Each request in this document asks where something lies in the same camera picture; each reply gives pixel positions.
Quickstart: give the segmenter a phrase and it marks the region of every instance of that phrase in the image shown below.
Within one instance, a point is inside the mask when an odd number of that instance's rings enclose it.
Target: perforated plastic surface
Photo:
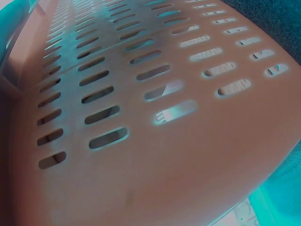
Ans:
[[[12,129],[19,226],[206,226],[300,137],[299,65],[219,0],[47,16]]]

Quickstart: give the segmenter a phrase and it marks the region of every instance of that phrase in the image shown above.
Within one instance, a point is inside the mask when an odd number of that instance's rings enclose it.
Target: oval slot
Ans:
[[[111,14],[110,17],[117,16],[117,15],[120,15],[120,14],[122,14],[122,13],[126,13],[126,12],[128,12],[128,11],[130,11],[130,10],[131,10],[130,8],[124,9],[124,10],[122,10],[122,11],[119,11],[119,12],[116,12],[116,13]]]
[[[90,49],[90,50],[88,50],[88,51],[86,51],[86,52],[78,55],[77,59],[82,59],[84,57],[87,57],[87,56],[89,56],[89,55],[91,55],[91,54],[93,54],[93,53],[95,53],[95,52],[97,52],[97,51],[99,51],[101,49],[102,49],[102,46],[96,46],[96,47],[94,47],[94,48],[92,48],[92,49]]]
[[[58,99],[61,96],[61,92],[57,92],[54,95],[48,97],[46,100],[40,102],[38,104],[38,108],[44,107],[52,102],[54,102],[56,99]]]
[[[88,116],[85,119],[85,124],[89,125],[89,124],[93,124],[97,121],[101,121],[103,119],[106,118],[111,118],[113,116],[116,116],[118,114],[118,112],[120,111],[120,107],[119,106],[113,106],[110,108],[107,108],[105,110],[102,110],[100,112],[97,112],[95,114],[92,114],[90,116]]]
[[[78,21],[78,22],[75,24],[75,26],[80,26],[80,25],[82,25],[83,23],[87,23],[87,22],[89,22],[90,20],[93,20],[93,19],[94,19],[94,16],[84,18],[84,19]]]
[[[116,31],[121,31],[121,30],[126,29],[128,27],[131,27],[131,26],[134,26],[136,24],[139,24],[140,22],[141,22],[140,20],[136,20],[136,21],[130,22],[128,24],[125,24],[125,25],[122,25],[122,26],[116,28]]]
[[[126,128],[116,129],[91,140],[89,147],[92,149],[108,147],[125,140],[127,137],[128,130]]]
[[[47,51],[47,52],[46,52],[47,55],[45,55],[43,58],[44,58],[44,59],[48,58],[52,53],[54,53],[55,51],[59,50],[60,48],[62,48],[62,46],[58,46],[58,47],[56,47],[56,48],[53,48],[53,49],[50,50],[50,51]]]
[[[209,35],[204,35],[202,37],[197,37],[197,38],[194,38],[194,39],[183,41],[183,42],[180,43],[180,47],[182,47],[182,48],[188,47],[188,46],[191,46],[191,45],[202,43],[204,41],[208,41],[209,39],[210,39]]]
[[[90,34],[96,32],[96,31],[97,31],[97,29],[95,28],[95,29],[92,29],[92,30],[90,30],[90,31],[88,31],[88,32],[86,32],[86,33],[83,33],[83,34],[79,35],[79,36],[76,38],[76,40],[82,39],[82,38],[86,37],[87,35],[90,35]]]
[[[95,65],[103,62],[104,60],[105,60],[105,57],[100,57],[98,59],[95,59],[95,60],[91,61],[90,63],[85,64],[85,65],[79,67],[79,72],[82,72],[82,71],[84,71],[84,70],[86,70],[86,69],[88,69],[90,67],[93,67],[93,66],[95,66]]]
[[[179,10],[168,11],[168,12],[165,12],[165,13],[158,14],[157,17],[171,16],[171,15],[175,15],[175,14],[178,14],[178,13],[180,13]]]
[[[213,57],[213,56],[221,54],[221,53],[222,53],[221,48],[212,48],[210,50],[194,54],[194,55],[190,56],[189,59],[192,62],[196,62],[196,61],[199,61],[199,60],[203,60],[203,59],[206,59],[206,58]]]
[[[260,42],[260,41],[261,41],[260,38],[252,37],[252,38],[249,38],[249,39],[240,40],[240,41],[237,42],[237,44],[240,45],[240,46],[248,46],[248,45]]]
[[[124,20],[124,19],[127,19],[127,18],[130,18],[130,17],[134,17],[136,14],[130,14],[130,15],[127,15],[127,16],[124,16],[124,17],[121,17],[121,18],[118,18],[116,20],[113,21],[113,23],[117,23],[121,20]]]
[[[277,75],[280,75],[288,70],[288,66],[285,64],[277,64],[274,67],[270,67],[267,70],[265,70],[265,75],[268,77],[275,77]]]
[[[48,73],[42,75],[42,77],[41,77],[42,80],[45,79],[45,78],[47,78],[48,76],[54,74],[54,73],[57,73],[61,68],[62,68],[61,66],[57,66],[54,69],[52,69],[51,71],[49,71]]]
[[[157,10],[157,9],[166,8],[166,7],[170,7],[170,6],[173,6],[173,4],[169,3],[169,4],[165,4],[165,5],[161,5],[161,6],[156,6],[156,7],[151,8],[151,10]]]
[[[119,3],[122,3],[122,2],[124,2],[124,0],[120,0],[120,1],[113,2],[113,3],[109,4],[109,5],[107,5],[106,7],[115,6],[115,5],[117,5],[117,4],[119,4]]]
[[[95,41],[98,40],[98,39],[99,39],[99,36],[94,37],[94,38],[92,38],[92,39],[89,39],[89,40],[87,40],[87,41],[85,41],[85,42],[79,44],[76,48],[77,48],[77,49],[82,48],[82,47],[84,47],[84,46],[86,46],[86,45],[89,45],[89,44],[95,42]]]
[[[62,55],[58,55],[58,56],[56,56],[56,57],[54,57],[54,58],[48,60],[48,61],[43,65],[43,67],[47,67],[47,66],[49,66],[49,65],[51,65],[51,64],[53,64],[53,63],[55,63],[55,62],[56,62],[57,60],[59,60],[61,57],[62,57]]]
[[[230,96],[251,87],[251,85],[252,84],[248,79],[240,79],[227,86],[219,88],[217,93],[220,96]]]
[[[153,43],[154,43],[153,39],[145,39],[145,40],[136,42],[132,45],[129,45],[129,46],[125,47],[125,51],[131,51],[131,50],[134,50],[134,49],[137,49],[137,48],[142,48],[144,46],[148,46],[148,45],[151,45]]]
[[[81,102],[83,104],[87,104],[87,103],[91,103],[92,101],[95,101],[99,98],[102,98],[110,93],[112,93],[114,91],[114,87],[113,86],[110,86],[110,87],[107,87],[105,89],[102,89],[98,92],[95,92],[95,93],[92,93],[84,98],[82,98]]]
[[[92,76],[90,76],[90,77],[88,77],[88,78],[86,78],[86,79],[83,79],[83,80],[79,83],[79,85],[80,85],[80,86],[86,86],[86,85],[88,85],[88,84],[90,84],[90,83],[92,83],[92,82],[94,82],[94,81],[97,81],[97,80],[99,80],[99,79],[102,79],[102,78],[106,77],[108,74],[109,74],[109,71],[106,70],[106,71],[100,72],[100,73],[98,73],[98,74],[92,75]]]
[[[275,54],[275,52],[273,50],[271,50],[271,49],[264,49],[262,51],[259,51],[259,52],[251,54],[250,57],[251,57],[252,60],[258,61],[258,60],[270,57],[270,56],[272,56],[274,54]]]
[[[86,25],[82,26],[81,28],[77,29],[75,32],[80,32],[80,31],[84,30],[85,28],[87,28],[87,27],[89,27],[91,25],[94,25],[94,24],[96,24],[96,22],[92,22],[92,23],[86,24]]]
[[[46,115],[45,117],[37,120],[37,125],[44,125],[45,123],[52,121],[53,119],[56,119],[58,116],[60,116],[62,113],[61,109],[57,109],[55,111],[53,111],[52,113]]]
[[[187,27],[184,27],[184,28],[174,30],[171,33],[172,34],[182,34],[182,33],[190,32],[190,31],[197,30],[197,29],[199,29],[199,26],[198,25],[193,25],[193,26],[187,26]]]
[[[146,32],[146,29],[142,28],[142,29],[139,29],[137,31],[134,31],[134,32],[131,32],[129,34],[125,34],[123,36],[120,37],[120,40],[126,40],[126,39],[129,39],[129,38],[132,38],[138,34],[141,34],[141,33],[145,33]]]
[[[49,142],[52,142],[58,138],[60,138],[63,135],[63,129],[58,129],[56,131],[53,131],[52,133],[41,137],[37,140],[37,145],[42,146],[44,144],[47,144]]]
[[[246,28],[246,27],[236,27],[236,28],[233,28],[233,29],[226,30],[226,31],[224,31],[224,33],[226,33],[226,34],[235,34],[235,33],[244,32],[246,30],[248,30],[248,28]]]
[[[216,15],[216,14],[221,14],[221,13],[225,13],[225,10],[218,10],[218,11],[214,11],[214,12],[203,13],[203,15],[211,16],[211,15]]]
[[[149,53],[146,53],[144,55],[141,55],[141,56],[138,56],[134,59],[131,59],[130,64],[134,65],[134,64],[142,63],[144,61],[152,60],[152,59],[158,57],[161,53],[162,53],[161,50],[151,51]]]
[[[157,88],[150,92],[145,93],[144,99],[146,101],[157,100],[161,97],[175,93],[175,92],[181,90],[183,87],[184,87],[184,83],[181,80],[176,80],[176,81],[168,83],[165,86],[162,86],[160,88]]]
[[[155,124],[165,124],[172,120],[179,119],[185,115],[193,113],[197,109],[197,103],[193,100],[184,101],[178,105],[169,107],[155,114]]]
[[[60,164],[66,159],[66,152],[60,152],[58,154],[54,154],[48,158],[42,159],[39,161],[39,168],[41,170],[46,170],[50,167],[53,167],[57,164]]]
[[[214,77],[228,71],[232,71],[236,68],[236,64],[234,62],[228,62],[222,65],[218,65],[216,67],[212,67],[203,72],[203,75],[206,77]]]
[[[235,18],[228,18],[228,19],[214,21],[214,24],[225,24],[225,23],[233,22],[233,21],[236,21],[236,19]]]
[[[116,10],[116,9],[122,8],[122,7],[124,7],[124,6],[127,6],[127,4],[123,4],[123,5],[120,5],[120,6],[116,6],[116,7],[114,7],[114,8],[109,9],[108,11],[111,12],[111,11],[114,11],[114,10]]]
[[[152,69],[150,71],[147,71],[147,72],[137,75],[137,80],[143,81],[143,80],[146,80],[149,78],[158,77],[162,74],[167,73],[170,69],[171,69],[170,65],[163,65],[163,66],[157,67],[155,69]]]
[[[215,4],[212,3],[212,4],[202,5],[202,6],[194,6],[193,8],[207,8],[207,7],[212,7],[212,6],[215,6]]]
[[[167,20],[167,21],[164,22],[164,24],[166,26],[171,26],[171,25],[174,25],[174,24],[177,24],[177,23],[184,22],[186,20],[189,20],[189,17],[180,17],[180,18],[176,18],[176,19]]]
[[[150,1],[148,3],[146,3],[147,6],[151,6],[157,3],[161,3],[161,2],[165,2],[165,0],[156,0],[156,1]]]
[[[50,89],[51,87],[54,87],[56,84],[60,83],[60,81],[61,81],[61,79],[58,78],[58,79],[56,79],[56,80],[54,80],[54,81],[48,83],[47,85],[45,85],[44,87],[42,87],[42,88],[40,89],[40,93],[41,93],[41,92],[44,92],[44,91],[46,91],[46,90],[48,90],[48,89]]]
[[[55,40],[54,42],[50,43],[46,48],[45,51],[47,51],[48,49],[50,49],[51,47],[53,47],[55,44],[59,43],[61,40],[63,40],[62,38]]]

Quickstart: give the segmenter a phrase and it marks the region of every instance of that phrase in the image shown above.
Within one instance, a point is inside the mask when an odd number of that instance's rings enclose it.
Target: gray carpet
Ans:
[[[301,0],[222,0],[254,22],[301,65]]]

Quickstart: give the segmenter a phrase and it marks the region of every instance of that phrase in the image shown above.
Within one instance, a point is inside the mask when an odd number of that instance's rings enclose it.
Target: gray fabric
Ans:
[[[281,45],[301,65],[301,0],[222,0]]]

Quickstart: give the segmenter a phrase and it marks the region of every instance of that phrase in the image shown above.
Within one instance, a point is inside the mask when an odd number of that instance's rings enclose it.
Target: ventilation slot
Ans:
[[[93,12],[88,12],[88,13],[82,13],[82,14],[79,14],[79,15],[77,15],[76,16],[76,18],[79,18],[79,19],[77,19],[76,21],[79,21],[79,20],[81,20],[81,19],[83,19],[83,18],[85,18],[85,17],[87,17],[87,16],[89,16],[89,15],[92,15],[93,14]]]
[[[149,52],[147,54],[138,56],[138,57],[130,60],[130,64],[134,65],[134,64],[142,63],[144,61],[152,60],[152,59],[158,57],[161,53],[162,53],[162,51],[160,51],[160,50],[155,50],[155,51]]]
[[[120,30],[126,29],[128,27],[131,27],[131,26],[134,26],[136,24],[139,24],[140,22],[141,22],[140,20],[136,20],[134,22],[130,22],[128,24],[125,24],[125,25],[122,25],[122,26],[116,28],[116,31],[120,31]]]
[[[39,168],[41,170],[48,169],[52,166],[55,166],[57,164],[60,164],[66,159],[66,152],[60,152],[58,154],[54,154],[48,158],[42,159],[39,161]]]
[[[221,48],[213,48],[213,49],[210,49],[210,50],[207,50],[204,52],[194,54],[194,55],[190,56],[189,59],[193,62],[196,62],[196,61],[199,61],[202,59],[213,57],[213,56],[221,54],[221,53],[222,53]]]
[[[169,94],[175,93],[181,90],[183,87],[184,87],[183,82],[180,80],[176,80],[171,83],[168,83],[163,87],[147,92],[146,94],[144,94],[144,99],[146,101],[153,101],[159,99],[160,97],[164,97]]]
[[[105,109],[101,112],[98,112],[96,114],[92,114],[92,115],[88,116],[85,119],[85,124],[92,124],[92,123],[95,123],[97,121],[100,121],[100,120],[103,120],[103,119],[106,119],[106,118],[111,118],[113,116],[116,116],[119,111],[120,111],[120,107],[117,106],[117,105],[113,106],[113,107],[110,107],[110,108]]]
[[[65,21],[56,22],[56,23],[54,23],[54,24],[51,25],[51,29],[54,29],[54,28],[56,28],[57,26],[62,25],[63,23],[65,23]]]
[[[45,116],[44,118],[41,118],[37,121],[37,125],[43,125],[46,124],[49,121],[52,121],[53,119],[56,119],[58,116],[60,116],[62,113],[61,109],[57,109],[54,112],[50,113],[49,115]]]
[[[114,91],[114,87],[113,87],[113,86],[107,87],[107,88],[102,89],[102,90],[100,90],[100,91],[98,91],[98,92],[96,92],[96,93],[90,94],[90,95],[87,96],[87,97],[82,98],[81,102],[82,102],[83,104],[90,103],[90,102],[92,102],[92,101],[95,101],[95,100],[97,100],[97,99],[99,99],[99,98],[102,98],[102,97],[104,97],[104,96],[110,94],[110,93],[113,92],[113,91]]]
[[[59,43],[61,40],[63,40],[63,39],[60,38],[60,39],[58,39],[58,40],[56,40],[56,41],[50,43],[50,44],[48,45],[48,47],[45,48],[45,50],[47,51],[48,49],[50,49],[51,47],[53,47],[55,44]]]
[[[109,5],[107,5],[106,7],[115,6],[115,5],[117,5],[117,4],[119,4],[119,3],[122,3],[122,2],[124,2],[124,0],[120,0],[120,1],[113,2],[113,3],[109,4]]]
[[[42,79],[45,79],[45,78],[47,78],[48,76],[50,76],[50,75],[52,75],[52,74],[58,72],[61,68],[62,68],[61,66],[57,66],[57,67],[55,67],[54,69],[52,69],[50,72],[48,72],[48,73],[42,75],[41,78],[42,78]]]
[[[249,38],[249,39],[240,40],[240,41],[237,42],[237,44],[240,45],[240,46],[248,46],[248,45],[251,45],[251,44],[254,44],[254,43],[257,43],[257,42],[260,42],[260,38],[252,37],[252,38]]]
[[[221,14],[221,13],[225,13],[225,10],[219,10],[219,11],[215,11],[215,12],[203,13],[203,15],[204,16],[211,16],[211,15],[216,15],[216,14]]]
[[[125,140],[128,136],[126,128],[120,128],[110,133],[104,134],[90,141],[89,147],[92,149],[104,148]]]
[[[173,4],[170,3],[170,4],[165,4],[165,5],[162,5],[162,6],[156,6],[154,8],[151,8],[151,10],[157,10],[157,9],[166,8],[166,7],[170,7],[170,6],[173,6]]]
[[[150,1],[148,3],[146,3],[147,6],[151,6],[157,3],[161,3],[161,2],[165,2],[165,0],[157,0],[157,1]]]
[[[217,90],[220,96],[230,96],[251,87],[248,79],[240,79]]]
[[[94,19],[94,16],[85,18],[85,19],[83,19],[82,21],[78,21],[78,22],[75,24],[75,26],[79,26],[79,25],[81,25],[81,24],[83,24],[83,23],[86,23],[86,22],[88,22],[88,21],[90,21],[90,20],[93,20],[93,19]]]
[[[48,54],[45,55],[43,58],[44,58],[44,59],[47,58],[48,56],[50,56],[52,53],[54,53],[55,51],[59,50],[60,48],[62,48],[62,46],[58,46],[58,47],[52,49],[50,52],[47,51]]]
[[[165,124],[172,120],[181,118],[194,112],[197,109],[197,103],[192,100],[184,101],[178,105],[167,108],[163,111],[155,114],[154,122],[155,124]]]
[[[129,45],[129,46],[125,47],[125,51],[131,51],[131,50],[134,50],[134,49],[137,49],[137,48],[142,48],[144,46],[148,46],[148,45],[151,45],[153,43],[154,43],[153,39],[145,39],[145,40],[136,42],[132,45]]]
[[[174,24],[177,24],[177,23],[184,22],[186,20],[189,20],[189,17],[180,17],[180,18],[176,18],[176,19],[167,20],[167,21],[164,22],[164,24],[166,26],[171,26],[171,25],[174,25]]]
[[[213,68],[210,68],[203,72],[203,76],[205,77],[214,77],[223,73],[226,73],[228,71],[232,71],[236,68],[236,65],[234,62],[228,62]]]
[[[264,73],[268,77],[275,77],[277,75],[280,75],[288,70],[288,66],[285,64],[278,64],[274,67],[268,68]]]
[[[86,32],[86,33],[83,33],[83,34],[81,34],[80,36],[78,36],[78,37],[76,38],[76,40],[82,39],[82,38],[86,37],[87,35],[90,35],[90,34],[96,32],[96,31],[97,31],[97,29],[95,28],[95,29],[90,30],[90,31],[88,31],[88,32]]]
[[[47,144],[49,142],[52,142],[58,138],[60,138],[63,135],[63,129],[58,129],[44,137],[41,137],[37,140],[37,145],[42,146],[44,144]]]
[[[215,6],[215,4],[207,4],[207,5],[203,5],[203,6],[194,6],[193,8],[207,8],[207,7],[212,7]]]
[[[253,53],[250,57],[252,60],[258,61],[274,55],[275,52],[271,49],[265,49],[257,53]]]
[[[198,43],[202,43],[204,41],[208,41],[210,39],[210,37],[208,35],[202,36],[202,37],[197,37],[195,39],[190,39],[188,41],[183,41],[180,43],[180,47],[184,48],[184,47],[188,47],[188,46],[192,46]]]
[[[50,33],[49,35],[52,35],[52,34],[54,34],[55,32],[57,32],[57,31],[59,31],[59,30],[61,30],[61,29],[63,29],[63,28],[64,28],[64,26],[60,26],[60,27],[58,27],[58,28],[52,30],[51,33]]]
[[[146,30],[143,28],[143,29],[139,29],[137,31],[134,31],[134,32],[131,32],[129,34],[126,34],[126,35],[123,35],[120,37],[120,40],[126,40],[126,39],[129,39],[129,38],[132,38],[138,34],[141,34],[141,33],[144,33],[146,32]]]
[[[228,19],[224,19],[224,20],[214,21],[214,24],[224,24],[224,23],[233,22],[233,21],[236,21],[236,19],[235,18],[228,18]]]
[[[91,25],[94,25],[96,24],[96,22],[92,22],[92,23],[89,23],[89,24],[86,24],[85,26],[82,26],[81,28],[77,29],[75,32],[80,32],[82,30],[84,30],[85,28],[91,26]]]
[[[105,60],[105,57],[101,57],[101,58],[98,58],[98,59],[96,59],[96,60],[94,60],[94,61],[92,61],[92,62],[90,62],[90,63],[88,63],[88,64],[86,64],[86,65],[83,65],[83,66],[81,66],[80,68],[79,68],[79,72],[82,72],[82,71],[84,71],[84,70],[86,70],[86,69],[88,69],[88,68],[90,68],[90,67],[93,67],[93,66],[95,66],[95,65],[97,65],[97,64],[99,64],[99,63],[101,63],[102,61],[104,61]]]
[[[224,32],[227,34],[235,34],[235,33],[244,32],[246,30],[248,30],[246,27],[237,27],[237,28],[226,30]]]
[[[55,39],[57,36],[61,35],[62,33],[63,32],[59,32],[56,35],[49,37],[50,39],[46,43],[51,42],[53,39]]]
[[[49,65],[51,65],[51,64],[53,64],[53,63],[55,63],[55,62],[56,62],[57,60],[59,60],[61,57],[62,57],[61,55],[58,55],[58,56],[52,58],[52,59],[49,60],[47,63],[45,63],[45,64],[43,65],[43,67],[47,67],[47,66],[49,66]]]
[[[174,30],[171,33],[172,34],[181,34],[181,33],[191,32],[193,30],[198,30],[198,29],[199,29],[198,25],[193,25],[193,26],[187,26],[187,27],[184,27],[184,28]]]
[[[163,65],[161,67],[157,67],[148,72],[144,72],[144,73],[137,75],[137,80],[143,81],[143,80],[146,80],[149,78],[160,76],[160,75],[168,72],[170,70],[170,68],[171,68],[170,65]]]
[[[117,23],[121,20],[124,20],[124,19],[127,19],[127,18],[130,18],[130,17],[134,17],[136,14],[130,14],[130,15],[127,15],[127,16],[124,16],[124,17],[121,17],[121,18],[118,18],[116,20],[113,21],[113,23]]]
[[[82,80],[82,81],[79,83],[79,85],[80,85],[80,86],[86,86],[86,85],[88,85],[88,84],[90,84],[90,83],[92,83],[92,82],[95,82],[95,81],[97,81],[97,80],[99,80],[99,79],[102,79],[102,78],[106,77],[108,74],[109,74],[109,71],[108,71],[108,70],[103,71],[103,72],[100,72],[100,73],[98,73],[98,74],[95,74],[95,75],[93,75],[93,76],[90,76],[90,77],[88,77],[88,78]]]
[[[61,79],[59,78],[59,79],[56,79],[56,80],[48,83],[46,86],[44,86],[40,89],[40,93],[50,89],[51,87],[54,87],[56,84],[60,83],[60,81],[61,81]]]
[[[109,9],[108,11],[111,12],[111,11],[114,11],[114,10],[116,10],[116,9],[122,8],[122,7],[124,7],[124,6],[127,6],[127,4],[123,4],[123,5],[120,5],[120,6],[116,6],[116,7],[114,7],[114,8]]]
[[[42,101],[38,104],[38,108],[44,107],[52,102],[54,102],[56,99],[58,99],[61,96],[61,92],[57,92],[51,97],[47,98],[46,100]]]
[[[122,10],[122,11],[119,11],[119,12],[116,12],[116,13],[111,14],[110,17],[117,16],[117,15],[119,15],[119,14],[128,12],[128,11],[130,11],[130,10],[131,10],[130,8],[124,9],[124,10]]]
[[[99,50],[101,50],[101,49],[102,49],[102,46],[96,46],[96,47],[94,47],[93,49],[90,49],[89,51],[80,54],[80,55],[77,57],[77,59],[82,59],[82,58],[84,58],[84,57],[87,57],[87,56],[89,56],[89,55],[91,55],[91,54],[93,54],[93,53],[95,53],[95,52],[97,52],[97,51],[99,51]]]
[[[179,10],[175,10],[175,11],[168,11],[168,12],[165,12],[165,13],[160,13],[157,15],[157,17],[165,17],[165,16],[171,16],[171,15],[174,15],[174,14],[178,14],[180,13]]]
[[[82,47],[84,47],[84,46],[86,46],[86,45],[91,44],[92,42],[95,42],[95,41],[98,40],[98,39],[99,39],[99,36],[94,37],[94,38],[92,38],[92,39],[89,39],[89,40],[87,40],[87,41],[85,41],[85,42],[79,44],[76,48],[77,48],[77,49],[82,48]]]

